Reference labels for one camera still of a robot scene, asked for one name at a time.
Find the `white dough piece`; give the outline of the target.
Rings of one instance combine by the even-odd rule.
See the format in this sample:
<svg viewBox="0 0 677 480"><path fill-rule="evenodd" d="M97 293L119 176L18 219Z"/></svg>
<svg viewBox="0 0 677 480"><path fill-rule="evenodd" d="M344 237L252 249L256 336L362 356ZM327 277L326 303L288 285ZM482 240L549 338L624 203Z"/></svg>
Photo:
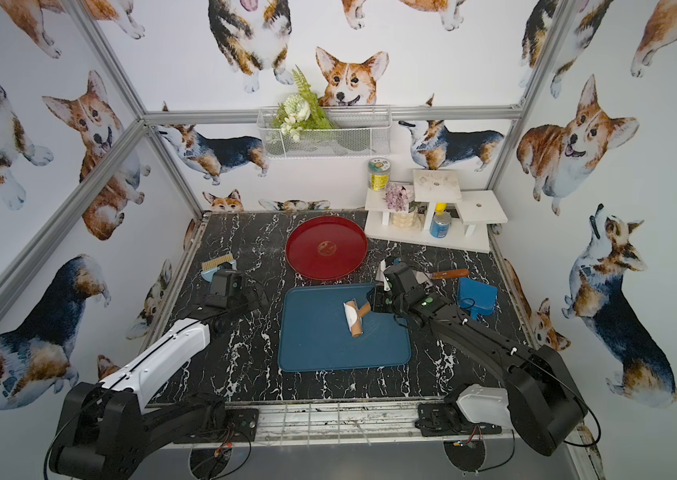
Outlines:
<svg viewBox="0 0 677 480"><path fill-rule="evenodd" d="M355 300L344 304L346 320L350 329L353 329L359 320L359 310Z"/></svg>

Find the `wooden dough roller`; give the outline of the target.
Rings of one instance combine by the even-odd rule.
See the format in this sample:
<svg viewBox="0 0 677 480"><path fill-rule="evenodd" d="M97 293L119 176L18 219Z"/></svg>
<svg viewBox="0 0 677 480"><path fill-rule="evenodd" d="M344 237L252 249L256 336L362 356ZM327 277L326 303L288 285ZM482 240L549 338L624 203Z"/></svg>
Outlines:
<svg viewBox="0 0 677 480"><path fill-rule="evenodd" d="M366 303L363 306L358 306L356 300L351 300L344 304L344 310L352 336L354 338L360 337L363 334L362 320L372 311L371 304Z"/></svg>

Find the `blue rectangular tray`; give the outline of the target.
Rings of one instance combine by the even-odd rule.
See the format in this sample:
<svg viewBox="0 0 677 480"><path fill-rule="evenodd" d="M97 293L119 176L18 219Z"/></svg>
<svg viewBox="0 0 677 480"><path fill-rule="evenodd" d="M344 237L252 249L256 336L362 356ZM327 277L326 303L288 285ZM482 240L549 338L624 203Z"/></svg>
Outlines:
<svg viewBox="0 0 677 480"><path fill-rule="evenodd" d="M370 312L362 319L363 334L352 336L344 304L369 302L372 284L298 287L284 298L278 366L302 373L394 367L412 357L404 320L388 313Z"/></svg>

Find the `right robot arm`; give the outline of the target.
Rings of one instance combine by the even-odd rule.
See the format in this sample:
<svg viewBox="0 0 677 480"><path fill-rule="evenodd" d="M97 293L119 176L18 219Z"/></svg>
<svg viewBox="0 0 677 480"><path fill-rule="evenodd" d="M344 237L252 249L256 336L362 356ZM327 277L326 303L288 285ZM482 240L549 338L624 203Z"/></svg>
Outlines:
<svg viewBox="0 0 677 480"><path fill-rule="evenodd" d="M590 412L558 351L520 344L476 322L419 282L406 263L381 262L370 298L374 312L430 330L500 382L499 388L473 384L458 396L468 422L513 430L532 450L550 456Z"/></svg>

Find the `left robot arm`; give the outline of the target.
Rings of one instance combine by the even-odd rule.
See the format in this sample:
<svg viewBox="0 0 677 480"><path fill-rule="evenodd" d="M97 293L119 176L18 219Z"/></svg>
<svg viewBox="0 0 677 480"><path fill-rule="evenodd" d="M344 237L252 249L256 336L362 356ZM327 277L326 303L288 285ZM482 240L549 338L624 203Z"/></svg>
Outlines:
<svg viewBox="0 0 677 480"><path fill-rule="evenodd" d="M78 384L66 394L42 476L128 479L150 454L176 440L198 432L231 440L236 426L216 394L194 394L154 410L148 404L232 322L266 308L268 296L260 282L234 269L216 272L208 294L137 358L98 383Z"/></svg>

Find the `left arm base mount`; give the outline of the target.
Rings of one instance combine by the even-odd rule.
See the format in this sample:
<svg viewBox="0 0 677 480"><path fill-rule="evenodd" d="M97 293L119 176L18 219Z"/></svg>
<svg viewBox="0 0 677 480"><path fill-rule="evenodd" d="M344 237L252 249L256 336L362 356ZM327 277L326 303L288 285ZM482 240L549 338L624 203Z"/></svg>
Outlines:
<svg viewBox="0 0 677 480"><path fill-rule="evenodd" d="M256 408L226 409L218 406L196 430L174 444L244 442L256 438L260 410Z"/></svg>

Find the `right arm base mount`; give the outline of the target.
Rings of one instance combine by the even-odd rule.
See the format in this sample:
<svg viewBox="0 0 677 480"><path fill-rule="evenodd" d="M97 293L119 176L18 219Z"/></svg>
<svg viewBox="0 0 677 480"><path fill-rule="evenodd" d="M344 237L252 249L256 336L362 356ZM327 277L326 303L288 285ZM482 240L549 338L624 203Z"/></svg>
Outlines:
<svg viewBox="0 0 677 480"><path fill-rule="evenodd" d="M497 435L503 432L500 426L493 424L474 424L452 403L420 403L415 427L424 437L461 436L472 434Z"/></svg>

